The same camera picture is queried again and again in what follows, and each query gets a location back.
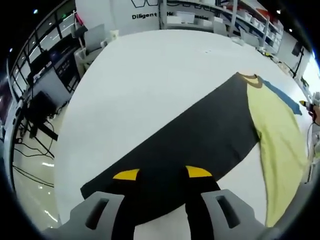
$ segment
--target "white container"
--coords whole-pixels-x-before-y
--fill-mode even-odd
[[[220,17],[217,17],[217,16],[213,17],[213,21],[218,22],[218,23],[222,23],[222,24],[224,23],[224,20]]]
[[[275,34],[275,38],[276,38],[276,39],[281,39],[281,38],[282,38],[282,34],[277,32],[277,33]]]
[[[166,18],[166,22],[167,24],[181,24],[182,19],[179,16],[168,16]]]
[[[268,34],[268,36],[269,36],[269,38],[270,38],[272,41],[274,41],[274,40],[276,39],[276,35],[275,35],[273,32],[270,32],[270,33]]]
[[[181,18],[183,24],[194,24],[195,23],[195,14],[192,12],[177,11],[176,16]]]
[[[250,15],[246,10],[240,10],[237,12],[237,14],[244,18],[247,22],[250,22],[252,15]]]
[[[263,32],[265,30],[265,25],[262,22],[259,22],[258,29]]]
[[[204,4],[209,4],[209,5],[216,5],[216,0],[201,0],[200,2]]]
[[[255,17],[252,17],[250,22],[253,24],[253,26],[255,26],[256,28],[259,26],[260,21],[258,21],[258,19],[256,19]]]
[[[204,27],[211,27],[212,26],[212,21],[205,20],[205,19],[199,19],[198,20],[198,25],[204,26]]]

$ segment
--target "glossy floor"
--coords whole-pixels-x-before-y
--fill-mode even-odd
[[[54,119],[49,120],[51,124],[46,123],[57,134],[59,134],[66,108],[64,107]],[[34,138],[31,139],[29,134],[27,131],[23,136],[23,144],[15,145],[13,179],[17,198],[25,213],[40,231],[46,228],[57,228],[60,224],[53,186],[55,161],[49,153],[43,155],[47,150]],[[56,141],[52,141],[40,130],[36,137],[55,155]]]

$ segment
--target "black cable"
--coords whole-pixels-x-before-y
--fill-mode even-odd
[[[45,157],[47,157],[47,158],[50,158],[50,159],[52,159],[52,160],[55,160],[54,158],[52,158],[52,157],[50,157],[50,156],[48,156],[48,155],[45,155],[45,154],[34,154],[34,155],[25,155],[22,151],[20,151],[19,149],[14,149],[14,150],[16,150],[16,151],[18,151],[19,153],[21,153],[23,156],[25,156],[26,158],[32,158],[32,157],[37,157],[37,156],[45,156]]]
[[[43,184],[43,185],[45,185],[45,186],[47,186],[47,187],[50,187],[50,188],[54,188],[54,186],[53,186],[53,185],[49,185],[49,184],[46,184],[46,183],[44,183],[44,182],[41,182],[41,181],[35,180],[35,179],[33,179],[33,178],[29,177],[28,175],[24,174],[22,171],[19,171],[17,168],[15,168],[15,167],[13,167],[13,168],[14,168],[18,173],[20,173],[21,175],[25,176],[26,178],[28,178],[28,179],[30,179],[30,180],[32,180],[32,181],[34,181],[34,182],[36,182],[36,183]]]
[[[45,155],[42,151],[40,151],[38,148],[33,148],[33,147],[30,147],[28,146],[27,144],[25,144],[24,142],[20,142],[20,143],[16,143],[16,144],[19,144],[19,145],[24,145],[26,146],[28,149],[31,149],[31,150],[37,150],[39,153],[41,153],[42,155]]]
[[[47,148],[45,145],[43,145],[43,143],[42,143],[36,136],[34,136],[34,139],[46,150],[46,153],[44,154],[45,156],[46,156],[47,154],[50,154],[53,158],[55,157],[55,155],[53,155],[53,154],[50,152],[51,145],[52,145],[52,143],[53,143],[53,141],[54,141],[52,138],[51,138],[51,142],[50,142],[49,148]]]
[[[25,171],[25,170],[23,170],[23,169],[15,166],[15,165],[12,165],[12,167],[14,167],[16,170],[19,170],[19,171],[21,171],[21,172],[23,172],[23,173],[25,173],[25,174],[28,174],[28,175],[32,176],[32,177],[35,178],[35,179],[38,179],[39,181],[42,181],[42,182],[44,182],[44,183],[46,183],[46,184],[49,184],[49,185],[52,185],[52,186],[53,186],[52,183],[47,182],[47,181],[45,181],[45,180],[42,180],[41,178],[36,177],[36,176],[32,175],[31,173],[29,173],[29,172],[27,172],[27,171]]]
[[[55,132],[55,127],[52,125],[51,122],[49,122],[48,120],[45,120],[51,127],[52,127],[52,130]]]

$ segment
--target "table surface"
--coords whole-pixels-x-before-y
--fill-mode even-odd
[[[253,47],[221,35],[158,30],[122,36],[109,44],[78,85],[59,133],[54,184],[61,222],[67,222],[70,211],[84,200],[83,184],[236,72],[257,74],[296,102],[305,99],[275,63]],[[301,111],[296,117],[307,138],[311,120],[302,107]],[[258,144],[218,184],[252,206],[255,217],[265,222],[267,196]],[[190,239],[186,229],[185,211],[178,208],[137,226],[135,239],[172,239],[170,234]]]

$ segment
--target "chair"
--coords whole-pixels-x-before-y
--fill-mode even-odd
[[[212,21],[212,25],[213,25],[213,32],[215,34],[220,34],[222,36],[228,37],[227,28],[224,23],[221,23],[219,21]]]
[[[260,46],[260,41],[257,36],[254,36],[250,33],[247,33],[244,29],[240,28],[240,36],[241,39],[246,43],[249,44],[255,48],[258,48]]]
[[[74,53],[74,57],[80,77],[82,78],[84,73],[103,50],[103,45],[106,45],[105,43],[107,40],[104,24],[100,24],[88,31],[81,30],[80,32],[83,33],[85,47],[77,50]],[[81,37],[78,34],[73,34],[73,36],[77,38]]]

